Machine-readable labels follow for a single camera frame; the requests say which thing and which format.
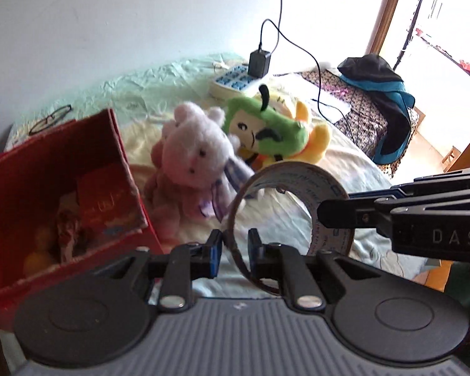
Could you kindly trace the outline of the red gift box gold print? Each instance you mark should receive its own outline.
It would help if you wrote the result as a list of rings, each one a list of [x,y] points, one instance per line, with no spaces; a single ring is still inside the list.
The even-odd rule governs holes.
[[[94,246],[136,232],[144,225],[136,185],[119,163],[78,177],[77,195],[82,228]]]

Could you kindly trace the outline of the wooden gourd ornament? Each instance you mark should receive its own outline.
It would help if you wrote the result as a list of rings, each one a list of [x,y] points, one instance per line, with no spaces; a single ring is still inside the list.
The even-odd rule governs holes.
[[[54,227],[38,227],[34,232],[33,241],[34,248],[27,255],[23,264],[23,274],[26,278],[60,263],[57,230]]]

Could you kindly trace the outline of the printed packing tape roll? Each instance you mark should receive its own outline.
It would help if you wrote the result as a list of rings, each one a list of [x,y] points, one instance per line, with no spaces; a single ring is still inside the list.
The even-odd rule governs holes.
[[[225,247],[240,273],[255,287],[278,295],[279,290],[258,279],[245,264],[237,239],[236,218],[241,203],[248,202],[243,213],[243,228],[254,228],[270,236],[270,241],[296,246],[308,255],[332,250],[348,255],[354,231],[334,224],[327,228],[317,217],[317,208],[325,200],[348,200],[341,183],[328,171],[303,161],[281,161],[270,165],[246,181],[239,189],[225,220]]]

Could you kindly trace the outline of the large red cardboard box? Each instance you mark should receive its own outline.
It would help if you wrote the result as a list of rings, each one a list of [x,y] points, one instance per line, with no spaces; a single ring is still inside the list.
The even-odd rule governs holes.
[[[75,273],[109,261],[124,252],[145,246],[162,252],[148,218],[139,189],[144,225],[112,241],[91,244],[68,263],[53,265],[26,278],[24,260],[34,248],[34,232],[41,226],[57,230],[57,209],[62,195],[77,194],[77,178],[111,163],[130,165],[116,115],[103,110],[95,116],[69,121],[41,133],[0,155],[0,328],[12,329],[20,303],[31,293],[56,284]]]

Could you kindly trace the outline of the green yellow plush toy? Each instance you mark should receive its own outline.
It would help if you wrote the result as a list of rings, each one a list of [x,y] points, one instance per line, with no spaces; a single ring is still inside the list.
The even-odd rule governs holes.
[[[290,111],[285,100],[262,84],[253,98],[228,99],[225,133],[238,137],[238,155],[258,171],[279,161],[315,165],[325,156],[330,133],[325,122],[313,124],[308,107],[297,101]]]

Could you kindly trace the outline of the pale green bed sheet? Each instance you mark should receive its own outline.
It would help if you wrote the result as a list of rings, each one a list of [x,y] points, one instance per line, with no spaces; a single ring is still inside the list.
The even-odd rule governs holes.
[[[349,193],[388,188],[381,170],[358,147],[358,131],[339,130],[328,107],[340,79],[320,70],[314,83],[302,76],[256,78],[248,93],[217,87],[214,67],[235,72],[232,55],[182,60],[136,71],[33,111],[17,121],[7,139],[11,149],[34,127],[57,122],[56,111],[70,105],[69,120],[110,108],[123,128],[124,150],[151,223],[165,249],[203,241],[216,217],[214,179],[221,199],[237,218],[231,229],[238,247],[256,227],[270,241],[283,240],[313,253],[325,236],[292,194],[265,189],[251,200],[236,200],[233,168],[247,177],[278,162],[306,162],[329,172]]]

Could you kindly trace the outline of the black power adapter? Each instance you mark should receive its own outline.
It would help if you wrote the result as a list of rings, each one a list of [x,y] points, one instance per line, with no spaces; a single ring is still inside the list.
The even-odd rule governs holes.
[[[269,71],[272,54],[262,49],[256,49],[249,55],[248,75],[262,79]]]

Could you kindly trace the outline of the white blue power strip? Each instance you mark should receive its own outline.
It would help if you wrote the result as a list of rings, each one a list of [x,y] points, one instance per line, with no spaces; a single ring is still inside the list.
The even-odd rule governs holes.
[[[209,94],[219,100],[237,96],[253,97],[261,80],[248,74],[248,65],[239,64],[226,69],[210,81]]]

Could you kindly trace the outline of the patterned dark blanket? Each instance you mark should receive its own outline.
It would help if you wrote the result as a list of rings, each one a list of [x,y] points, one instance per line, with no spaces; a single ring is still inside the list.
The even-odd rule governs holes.
[[[362,150],[367,157],[373,159],[376,147],[387,133],[388,121],[378,111],[366,92],[343,82],[337,75],[322,70],[322,104],[324,114],[330,110],[333,116],[340,119],[334,125]],[[305,81],[318,86],[319,75],[316,70],[294,73]]]

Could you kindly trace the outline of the black frame eyeglasses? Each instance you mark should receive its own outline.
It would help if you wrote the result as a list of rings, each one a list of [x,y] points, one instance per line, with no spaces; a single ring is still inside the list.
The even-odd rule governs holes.
[[[33,127],[30,128],[28,136],[32,137],[34,135],[43,133],[45,130],[56,126],[60,123],[71,111],[73,106],[71,104],[63,105],[58,109],[54,110],[48,116],[36,121]]]

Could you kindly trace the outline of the pink plush bunny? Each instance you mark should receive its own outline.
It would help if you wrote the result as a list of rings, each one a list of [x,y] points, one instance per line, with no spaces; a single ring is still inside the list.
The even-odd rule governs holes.
[[[226,115],[185,102],[162,128],[152,147],[155,171],[144,188],[148,217],[161,241],[178,234],[180,220],[222,222],[254,171],[237,155],[240,141],[224,133]]]

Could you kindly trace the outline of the black blue clothing pile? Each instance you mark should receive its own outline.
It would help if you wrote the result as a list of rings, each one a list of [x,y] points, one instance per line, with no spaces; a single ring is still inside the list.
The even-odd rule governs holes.
[[[412,124],[409,110],[415,98],[405,89],[404,81],[382,57],[368,54],[348,57],[338,66],[340,79],[367,93],[386,119],[383,139],[377,145],[373,162],[388,165],[400,159],[408,146]]]

